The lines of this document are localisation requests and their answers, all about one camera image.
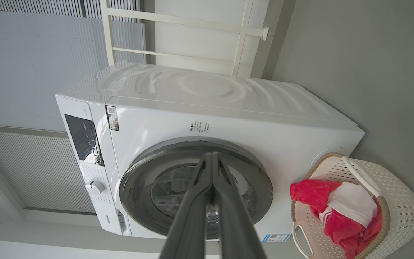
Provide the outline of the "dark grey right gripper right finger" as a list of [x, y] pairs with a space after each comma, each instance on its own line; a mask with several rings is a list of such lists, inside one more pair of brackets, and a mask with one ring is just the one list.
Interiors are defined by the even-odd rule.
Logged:
[[219, 152], [213, 153], [214, 204], [220, 213], [219, 238], [222, 259], [265, 259], [252, 220]]

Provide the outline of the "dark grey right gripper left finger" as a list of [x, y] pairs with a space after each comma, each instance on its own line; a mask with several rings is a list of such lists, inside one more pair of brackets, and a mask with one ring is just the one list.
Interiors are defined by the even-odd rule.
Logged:
[[160, 259], [205, 258], [206, 208], [212, 187], [212, 156], [209, 152], [201, 156], [168, 232]]

